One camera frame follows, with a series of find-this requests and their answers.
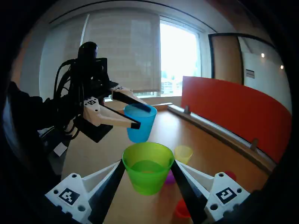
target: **window blind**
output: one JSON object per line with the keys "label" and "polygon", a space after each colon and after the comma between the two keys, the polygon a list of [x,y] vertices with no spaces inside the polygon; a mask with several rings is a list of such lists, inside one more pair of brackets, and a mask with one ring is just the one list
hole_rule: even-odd
{"label": "window blind", "polygon": [[83,43],[98,45],[98,56],[108,59],[110,80],[135,92],[159,91],[160,19],[134,11],[91,13]]}
{"label": "window blind", "polygon": [[[86,15],[75,17],[49,31],[40,62],[40,96],[43,99],[53,98],[55,76],[59,66],[64,61],[77,58],[85,19]],[[60,70],[58,81],[67,69],[68,66],[65,66]]]}

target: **purple cup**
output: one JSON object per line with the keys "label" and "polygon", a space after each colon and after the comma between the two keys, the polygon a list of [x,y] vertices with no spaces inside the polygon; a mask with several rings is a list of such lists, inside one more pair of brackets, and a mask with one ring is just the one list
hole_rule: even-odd
{"label": "purple cup", "polygon": [[167,175],[167,178],[164,182],[165,184],[174,184],[175,183],[175,177],[173,176],[172,174],[172,171],[170,170],[168,175]]}

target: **blue cup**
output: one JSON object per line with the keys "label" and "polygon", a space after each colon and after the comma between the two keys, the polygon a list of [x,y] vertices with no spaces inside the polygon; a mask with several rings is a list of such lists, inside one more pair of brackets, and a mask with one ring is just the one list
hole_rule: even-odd
{"label": "blue cup", "polygon": [[143,108],[144,105],[140,107],[138,104],[130,104],[124,108],[124,114],[126,116],[141,123],[140,129],[127,128],[128,137],[134,143],[145,142],[148,140],[157,114],[156,108],[150,105],[145,106],[150,110],[142,110],[141,108]]}

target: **yellow cup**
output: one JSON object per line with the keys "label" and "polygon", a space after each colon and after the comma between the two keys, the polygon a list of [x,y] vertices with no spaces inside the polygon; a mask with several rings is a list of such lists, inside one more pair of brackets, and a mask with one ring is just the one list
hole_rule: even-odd
{"label": "yellow cup", "polygon": [[187,146],[177,146],[175,148],[175,159],[183,164],[187,164],[193,154],[193,150]]}

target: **green cup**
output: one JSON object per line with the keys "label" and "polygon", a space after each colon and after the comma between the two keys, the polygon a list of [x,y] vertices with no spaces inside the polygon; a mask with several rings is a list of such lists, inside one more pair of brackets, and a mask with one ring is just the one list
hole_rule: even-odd
{"label": "green cup", "polygon": [[169,148],[153,142],[133,144],[123,153],[133,188],[142,195],[153,195],[161,189],[174,159]]}

